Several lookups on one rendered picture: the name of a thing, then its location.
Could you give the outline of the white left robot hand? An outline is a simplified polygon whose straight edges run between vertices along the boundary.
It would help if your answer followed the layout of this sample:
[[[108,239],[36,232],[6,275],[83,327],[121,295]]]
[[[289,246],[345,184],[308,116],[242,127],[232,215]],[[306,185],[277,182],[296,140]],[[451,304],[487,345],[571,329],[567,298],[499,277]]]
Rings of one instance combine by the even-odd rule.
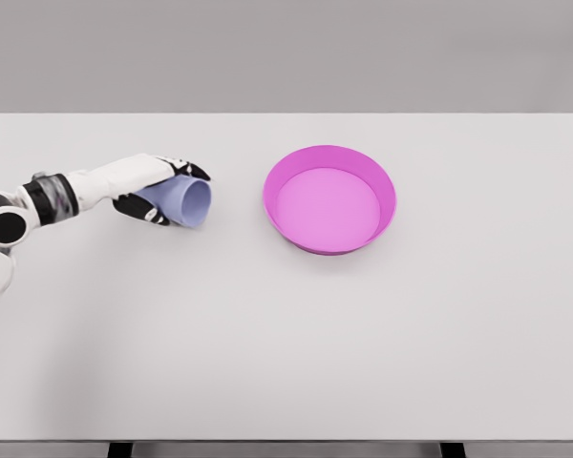
[[[200,178],[210,185],[210,176],[201,167],[182,159],[138,155],[113,162],[106,172],[113,207],[127,217],[169,226],[174,222],[136,192],[178,175]]]

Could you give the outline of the pink round plate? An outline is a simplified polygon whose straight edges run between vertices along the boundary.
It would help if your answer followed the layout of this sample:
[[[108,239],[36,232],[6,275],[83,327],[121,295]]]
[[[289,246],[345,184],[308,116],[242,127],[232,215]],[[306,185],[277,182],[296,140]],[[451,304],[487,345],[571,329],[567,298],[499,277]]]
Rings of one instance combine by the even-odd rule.
[[[318,255],[337,256],[378,239],[396,213],[397,193],[371,157],[337,145],[288,154],[268,172],[265,214],[287,241]]]

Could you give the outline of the lavender blue cup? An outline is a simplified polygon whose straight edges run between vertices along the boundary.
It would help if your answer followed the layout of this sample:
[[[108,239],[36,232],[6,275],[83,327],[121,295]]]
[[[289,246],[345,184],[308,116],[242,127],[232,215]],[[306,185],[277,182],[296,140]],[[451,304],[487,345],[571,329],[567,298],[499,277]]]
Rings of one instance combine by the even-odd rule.
[[[209,182],[183,175],[148,186],[136,195],[153,204],[170,222],[189,228],[204,222],[211,205]]]

